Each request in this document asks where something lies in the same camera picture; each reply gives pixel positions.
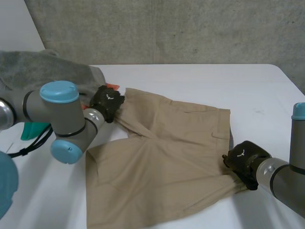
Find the teal object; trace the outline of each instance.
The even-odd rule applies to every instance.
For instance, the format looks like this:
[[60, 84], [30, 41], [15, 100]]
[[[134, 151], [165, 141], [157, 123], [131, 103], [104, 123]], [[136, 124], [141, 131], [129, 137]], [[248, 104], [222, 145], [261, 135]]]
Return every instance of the teal object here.
[[55, 104], [67, 104], [80, 97], [77, 87], [69, 81], [54, 81], [45, 84], [40, 89], [43, 100]]
[[294, 120], [305, 120], [305, 103], [297, 103], [294, 105], [294, 112], [291, 118]]
[[48, 125], [49, 123], [24, 123], [21, 140], [28, 141], [38, 137]]
[[51, 145], [51, 153], [58, 161], [65, 164], [74, 164], [82, 156], [82, 151], [77, 145], [65, 140], [55, 140]]
[[12, 205], [18, 189], [18, 171], [10, 156], [0, 151], [0, 219]]

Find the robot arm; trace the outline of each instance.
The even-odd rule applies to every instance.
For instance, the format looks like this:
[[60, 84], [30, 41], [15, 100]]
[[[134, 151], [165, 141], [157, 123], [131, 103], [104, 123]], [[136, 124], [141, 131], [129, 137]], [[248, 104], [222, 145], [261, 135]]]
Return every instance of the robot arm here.
[[0, 94], [0, 130], [19, 122], [50, 123], [56, 135], [52, 155], [63, 163], [74, 164], [104, 122], [112, 122], [123, 101], [119, 92], [102, 86], [83, 111], [77, 88], [68, 81], [47, 83], [39, 91], [4, 92]]
[[294, 105], [289, 162], [245, 141], [223, 155], [224, 164], [246, 184], [258, 185], [305, 218], [305, 103]]

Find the black cable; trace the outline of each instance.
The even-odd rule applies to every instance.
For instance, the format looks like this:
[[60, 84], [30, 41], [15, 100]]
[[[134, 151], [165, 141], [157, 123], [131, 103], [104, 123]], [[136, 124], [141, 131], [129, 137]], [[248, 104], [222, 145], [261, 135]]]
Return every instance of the black cable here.
[[[48, 129], [49, 129], [49, 131], [47, 132], [47, 134], [42, 139], [40, 139]], [[52, 133], [53, 133], [53, 129], [51, 128], [51, 125], [48, 125], [46, 128], [44, 128], [44, 130], [41, 132], [41, 134], [35, 139], [35, 141], [32, 144], [30, 144], [27, 148], [21, 149], [17, 153], [8, 154], [8, 155], [11, 158], [14, 158], [17, 156], [25, 156], [29, 152], [41, 147], [48, 140], [48, 138], [51, 136]]]

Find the khaki shorts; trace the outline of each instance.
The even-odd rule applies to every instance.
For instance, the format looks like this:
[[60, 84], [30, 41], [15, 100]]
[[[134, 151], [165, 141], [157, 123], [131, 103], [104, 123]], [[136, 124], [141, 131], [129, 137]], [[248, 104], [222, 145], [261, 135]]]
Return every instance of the khaki shorts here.
[[88, 229], [138, 229], [197, 213], [244, 185], [224, 166], [230, 110], [127, 89], [129, 138], [86, 154]]

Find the gray towel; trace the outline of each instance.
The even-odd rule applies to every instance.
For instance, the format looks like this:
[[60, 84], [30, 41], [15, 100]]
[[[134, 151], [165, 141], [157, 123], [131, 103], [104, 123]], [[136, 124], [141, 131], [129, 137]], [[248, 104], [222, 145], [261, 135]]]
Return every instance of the gray towel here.
[[53, 50], [0, 51], [0, 91], [38, 90], [48, 82], [59, 80], [75, 83], [85, 105], [99, 86], [106, 85], [99, 68], [62, 59]]

